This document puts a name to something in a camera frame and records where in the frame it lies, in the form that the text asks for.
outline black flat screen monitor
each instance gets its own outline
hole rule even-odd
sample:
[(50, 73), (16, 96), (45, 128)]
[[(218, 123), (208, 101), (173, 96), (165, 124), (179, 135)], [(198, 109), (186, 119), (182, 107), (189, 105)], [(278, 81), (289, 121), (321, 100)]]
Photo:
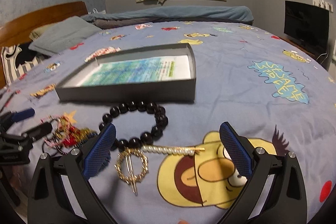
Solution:
[(329, 11), (309, 4), (285, 1), (284, 33), (293, 37), (296, 44), (313, 54), (327, 52)]

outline wooden headboard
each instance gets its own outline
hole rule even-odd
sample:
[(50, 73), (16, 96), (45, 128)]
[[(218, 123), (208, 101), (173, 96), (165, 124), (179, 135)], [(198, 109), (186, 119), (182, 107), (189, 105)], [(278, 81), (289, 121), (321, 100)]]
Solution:
[[(87, 9), (83, 1), (50, 6), (25, 14), (0, 26), (0, 47), (30, 42), (29, 34), (35, 28), (85, 14)], [(6, 85), (6, 80), (2, 62), (0, 64), (0, 88), (2, 88)]]

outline gray box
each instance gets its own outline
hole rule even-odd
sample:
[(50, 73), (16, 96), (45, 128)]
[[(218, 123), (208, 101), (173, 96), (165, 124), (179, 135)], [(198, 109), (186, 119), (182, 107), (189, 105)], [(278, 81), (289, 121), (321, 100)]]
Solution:
[[(76, 86), (100, 63), (136, 60), (160, 56), (187, 55), (191, 79), (115, 85)], [(196, 88), (196, 63), (189, 44), (175, 43), (140, 47), (97, 57), (77, 68), (57, 86), (60, 101), (81, 102), (193, 102)]]

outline monitor stand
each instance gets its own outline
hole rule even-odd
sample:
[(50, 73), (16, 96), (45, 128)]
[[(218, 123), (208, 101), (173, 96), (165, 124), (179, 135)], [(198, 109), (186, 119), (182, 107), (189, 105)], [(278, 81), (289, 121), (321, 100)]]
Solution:
[(311, 58), (313, 58), (314, 60), (316, 60), (319, 56), (317, 54), (314, 54), (312, 52), (309, 52), (307, 50), (305, 50), (303, 47), (301, 47), (300, 45), (298, 45), (298, 43), (296, 43), (294, 41), (294, 39), (289, 39), (289, 38), (285, 38), (285, 37), (280, 37), (282, 40), (286, 41), (287, 43), (289, 43), (290, 45), (293, 45), (294, 47), (297, 47), (298, 49), (302, 50), (304, 53), (308, 54)]

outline blue gripper pad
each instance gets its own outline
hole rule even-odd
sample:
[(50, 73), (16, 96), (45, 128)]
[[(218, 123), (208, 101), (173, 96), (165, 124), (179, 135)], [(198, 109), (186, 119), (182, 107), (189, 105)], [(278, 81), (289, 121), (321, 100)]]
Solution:
[(96, 138), (99, 139), (84, 160), (83, 175), (86, 180), (98, 174), (101, 165), (110, 153), (110, 148), (116, 139), (115, 126), (111, 123)]
[(11, 119), (13, 122), (19, 122), (19, 121), (28, 119), (30, 117), (33, 117), (34, 115), (35, 115), (35, 110), (32, 108), (28, 108), (21, 112), (14, 113)]
[(249, 179), (252, 175), (252, 159), (226, 123), (219, 129), (219, 137), (240, 175)]

